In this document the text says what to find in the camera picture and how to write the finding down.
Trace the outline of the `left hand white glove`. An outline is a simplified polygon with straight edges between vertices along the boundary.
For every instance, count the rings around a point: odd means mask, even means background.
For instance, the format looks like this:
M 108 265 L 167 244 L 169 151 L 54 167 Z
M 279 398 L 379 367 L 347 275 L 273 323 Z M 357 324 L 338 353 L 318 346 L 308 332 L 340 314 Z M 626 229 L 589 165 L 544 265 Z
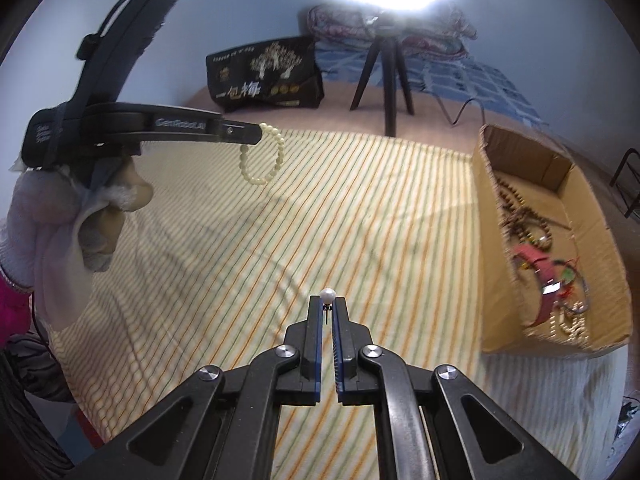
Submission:
M 23 172 L 1 221 L 1 340 L 29 330 L 32 308 L 56 332 L 71 326 L 93 275 L 111 265 L 126 214 L 153 194 L 129 157 L 101 160 L 90 186 L 68 169 Z

